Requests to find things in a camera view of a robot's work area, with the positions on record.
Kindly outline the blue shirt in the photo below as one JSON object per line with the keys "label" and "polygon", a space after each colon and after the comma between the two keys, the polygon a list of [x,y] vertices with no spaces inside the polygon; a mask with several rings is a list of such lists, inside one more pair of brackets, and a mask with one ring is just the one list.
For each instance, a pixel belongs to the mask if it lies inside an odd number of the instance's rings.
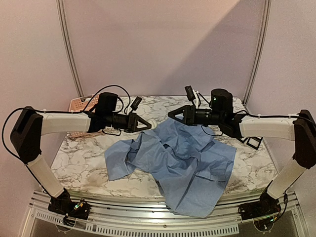
{"label": "blue shirt", "polygon": [[105,163],[111,181],[136,169],[150,173],[174,213],[204,218],[229,182],[235,155],[210,128],[169,118],[135,140],[114,143],[105,151]]}

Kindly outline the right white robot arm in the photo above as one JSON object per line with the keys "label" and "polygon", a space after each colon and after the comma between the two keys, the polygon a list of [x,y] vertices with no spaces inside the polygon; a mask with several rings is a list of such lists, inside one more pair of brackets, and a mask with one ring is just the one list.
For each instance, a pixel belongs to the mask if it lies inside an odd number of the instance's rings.
{"label": "right white robot arm", "polygon": [[266,215],[274,208],[274,200],[307,170],[316,164],[316,123],[308,110],[289,115],[251,115],[234,112],[233,96],[225,89],[211,91],[209,109],[185,105],[168,113],[168,117],[188,126],[217,126],[220,131],[236,139],[269,137],[295,143],[292,160],[283,168],[261,194],[255,205],[259,215]]}

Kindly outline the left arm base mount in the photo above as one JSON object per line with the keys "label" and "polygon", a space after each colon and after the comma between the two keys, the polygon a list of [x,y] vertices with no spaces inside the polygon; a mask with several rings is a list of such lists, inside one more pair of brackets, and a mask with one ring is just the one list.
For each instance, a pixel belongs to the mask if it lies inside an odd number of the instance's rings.
{"label": "left arm base mount", "polygon": [[58,197],[52,197],[48,210],[57,214],[87,220],[90,214],[91,205],[84,199],[72,201],[67,190],[64,190]]}

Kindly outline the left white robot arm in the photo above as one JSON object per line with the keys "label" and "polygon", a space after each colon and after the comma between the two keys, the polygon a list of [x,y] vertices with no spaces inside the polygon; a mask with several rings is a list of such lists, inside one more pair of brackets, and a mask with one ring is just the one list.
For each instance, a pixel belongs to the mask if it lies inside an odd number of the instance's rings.
{"label": "left white robot arm", "polygon": [[141,102],[140,97],[129,99],[128,105],[116,110],[121,98],[99,89],[93,97],[97,103],[76,112],[36,110],[33,107],[17,108],[20,115],[11,131],[10,141],[18,158],[43,190],[54,199],[54,206],[62,214],[70,214],[73,203],[69,193],[60,184],[45,161],[40,149],[41,138],[51,133],[85,132],[96,133],[106,127],[119,132],[134,133],[151,129],[152,125],[138,116],[135,111]]}

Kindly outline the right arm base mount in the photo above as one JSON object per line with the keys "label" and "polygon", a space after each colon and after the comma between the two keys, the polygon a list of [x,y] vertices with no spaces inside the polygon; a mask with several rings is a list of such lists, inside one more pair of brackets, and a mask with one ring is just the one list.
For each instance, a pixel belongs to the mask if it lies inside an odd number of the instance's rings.
{"label": "right arm base mount", "polygon": [[259,200],[254,202],[247,202],[241,204],[238,207],[238,213],[241,215],[242,220],[254,219],[262,216],[271,216],[272,214],[277,214],[275,217],[272,217],[269,222],[274,223],[280,217],[283,216],[287,208],[287,194],[284,195],[284,210],[282,210],[278,198],[274,199],[267,192],[261,193]]}

